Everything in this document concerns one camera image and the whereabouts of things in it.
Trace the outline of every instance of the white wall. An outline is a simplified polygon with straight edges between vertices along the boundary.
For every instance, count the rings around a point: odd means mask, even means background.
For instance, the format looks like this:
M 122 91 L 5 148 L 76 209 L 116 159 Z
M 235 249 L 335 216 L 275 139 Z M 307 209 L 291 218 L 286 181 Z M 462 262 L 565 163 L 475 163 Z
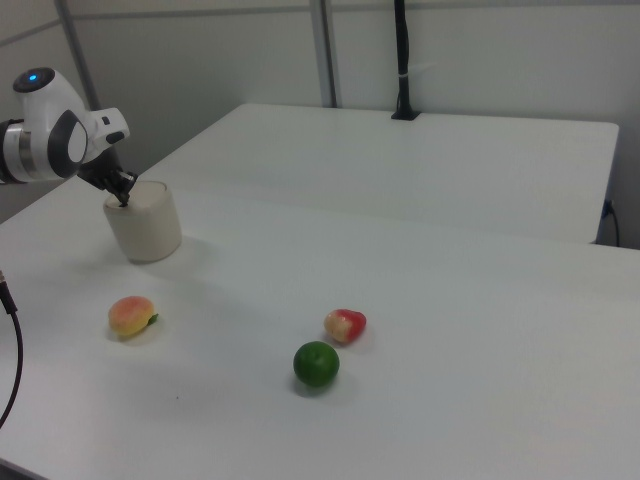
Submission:
M 333 0 L 343 107 L 395 109 L 394 17 L 380 3 Z M 620 125 L 610 197 L 623 246 L 640 248 L 640 5 L 443 8 L 471 2 L 436 3 L 438 8 L 407 11 L 410 63 L 433 63 L 410 77 L 414 108 Z M 611 244 L 609 221 L 604 233 Z
M 83 95 L 55 5 L 44 0 L 2 0 L 0 14 L 0 121 L 21 118 L 13 81 L 23 71 L 48 66 L 64 74 Z M 0 186 L 0 223 L 59 183 Z
M 142 172 L 245 102 L 322 105 L 308 0 L 69 2 L 101 105 Z

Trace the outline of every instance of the white table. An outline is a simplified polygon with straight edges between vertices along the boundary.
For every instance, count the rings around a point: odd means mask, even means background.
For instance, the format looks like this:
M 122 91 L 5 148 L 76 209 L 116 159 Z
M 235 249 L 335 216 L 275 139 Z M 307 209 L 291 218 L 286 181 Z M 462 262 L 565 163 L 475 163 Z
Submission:
M 617 134 L 605 123 L 245 105 L 154 172 L 254 200 L 590 243 Z
M 53 479 L 637 477 L 637 252 L 218 188 L 190 156 L 228 122 L 143 176 L 180 212 L 166 260 L 129 264 L 79 179 L 0 226 L 26 355 L 0 457 Z M 121 343 L 106 312 L 131 294 L 161 317 Z M 311 395 L 293 355 L 338 307 L 369 325 Z M 7 318 L 0 398 L 14 368 Z

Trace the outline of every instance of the lime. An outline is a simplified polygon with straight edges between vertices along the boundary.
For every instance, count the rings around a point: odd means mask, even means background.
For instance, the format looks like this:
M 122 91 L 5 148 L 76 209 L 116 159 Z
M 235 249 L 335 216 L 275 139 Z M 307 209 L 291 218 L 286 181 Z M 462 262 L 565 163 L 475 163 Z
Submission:
M 340 368 L 340 359 L 331 345 L 309 342 L 293 357 L 293 371 L 310 387 L 323 387 L 331 382 Z

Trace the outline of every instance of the white cup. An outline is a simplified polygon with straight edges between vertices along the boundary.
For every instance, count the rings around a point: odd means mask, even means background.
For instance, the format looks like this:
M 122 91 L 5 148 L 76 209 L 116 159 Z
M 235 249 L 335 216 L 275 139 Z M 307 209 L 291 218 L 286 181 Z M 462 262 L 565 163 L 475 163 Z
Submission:
M 178 213 L 169 187 L 162 182 L 138 182 L 126 207 L 111 195 L 103 210 L 120 249 L 133 262 L 155 262 L 180 246 Z

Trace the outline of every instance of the black pole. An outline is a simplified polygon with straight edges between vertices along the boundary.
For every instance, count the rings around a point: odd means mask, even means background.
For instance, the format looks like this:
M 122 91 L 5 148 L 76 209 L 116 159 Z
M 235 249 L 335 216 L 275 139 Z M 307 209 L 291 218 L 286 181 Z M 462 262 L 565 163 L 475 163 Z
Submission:
M 414 120 L 420 112 L 411 108 L 409 101 L 409 31 L 404 12 L 404 0 L 394 0 L 396 12 L 396 45 L 398 48 L 398 84 L 400 92 L 394 120 Z

